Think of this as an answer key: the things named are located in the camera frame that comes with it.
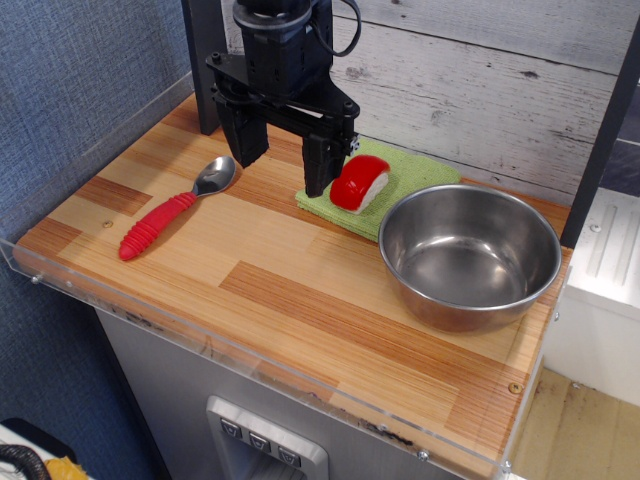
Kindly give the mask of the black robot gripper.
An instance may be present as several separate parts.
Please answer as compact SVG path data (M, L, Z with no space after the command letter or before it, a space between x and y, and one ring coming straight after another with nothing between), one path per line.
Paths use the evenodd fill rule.
M212 53L213 96L233 158L247 168L269 148L275 125L303 140L305 193L319 197L341 175L354 150L359 106L332 81L330 70L348 55L333 42L330 13L236 13L244 50Z

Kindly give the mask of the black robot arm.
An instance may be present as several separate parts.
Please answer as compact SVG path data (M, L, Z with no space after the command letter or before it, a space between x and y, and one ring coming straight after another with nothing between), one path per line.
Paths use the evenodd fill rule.
M306 194L319 197L358 147L358 104L333 82L329 1L237 1L241 54L214 52L213 98L233 158L248 167L269 148L274 125L302 140Z

